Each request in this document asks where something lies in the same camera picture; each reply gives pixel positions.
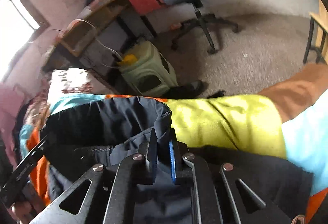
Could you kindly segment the person's left hand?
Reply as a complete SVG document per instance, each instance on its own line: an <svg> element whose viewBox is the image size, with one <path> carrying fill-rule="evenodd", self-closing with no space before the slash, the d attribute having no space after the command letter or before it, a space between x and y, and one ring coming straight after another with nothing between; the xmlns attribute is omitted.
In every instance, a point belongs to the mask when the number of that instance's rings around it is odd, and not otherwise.
<svg viewBox="0 0 328 224"><path fill-rule="evenodd" d="M21 224L29 224L33 219L31 215L33 207L28 201L14 203L11 210Z"/></svg>

